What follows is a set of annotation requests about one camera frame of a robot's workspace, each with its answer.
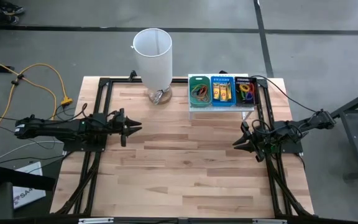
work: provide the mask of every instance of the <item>gray floor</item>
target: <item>gray floor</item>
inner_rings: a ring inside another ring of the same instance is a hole
[[[17,2],[28,9],[22,17],[25,25],[257,28],[252,0]],[[260,3],[266,29],[358,30],[356,0],[260,0]],[[131,32],[0,31],[0,62],[17,70],[37,62],[49,63],[60,71],[68,95],[76,100],[83,76],[126,76],[137,68],[130,48],[134,36]],[[171,36],[175,76],[220,70],[265,75],[258,34],[172,33]],[[267,43],[275,77],[285,79],[288,94],[299,102],[316,110],[332,111],[358,96],[357,35],[268,35]],[[35,68],[27,77],[62,97],[53,72]],[[13,78],[0,74],[0,114]],[[52,97],[48,93],[22,83],[7,117],[36,114],[47,118],[52,110]],[[294,119],[311,115],[293,103],[291,110]],[[3,121],[1,125],[13,129],[14,123]],[[0,129],[0,154],[26,143]],[[358,181],[342,180],[342,175],[356,170],[357,164],[341,122],[330,131],[312,131],[302,143],[316,214],[358,220]],[[61,145],[50,151],[31,146],[6,159],[50,157],[61,150]],[[5,166],[21,167],[28,162],[15,161]],[[45,173],[56,176],[58,169],[58,165],[50,166]],[[19,210],[18,216],[25,215],[30,207],[42,213],[41,208],[46,208],[49,200],[50,197]]]

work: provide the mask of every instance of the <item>wooden table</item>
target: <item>wooden table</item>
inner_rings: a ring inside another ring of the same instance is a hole
[[[285,91],[283,79],[271,80]],[[76,113],[84,103],[86,113],[93,112],[98,82],[99,77],[84,77]],[[111,111],[125,108],[143,129],[127,139],[127,147],[121,147],[119,135],[108,137],[92,216],[273,217],[265,162],[257,162],[254,153],[232,148],[242,136],[241,112],[197,113],[189,121],[187,84],[174,83],[172,88],[170,102],[156,106],[141,83],[113,86]],[[275,120],[291,120],[287,98],[273,85],[269,92]],[[248,122],[256,117],[253,112]],[[63,161],[51,212],[76,189],[83,156],[75,152]],[[284,154],[283,163],[288,187],[313,213],[300,159]],[[279,200],[284,211],[281,192]]]

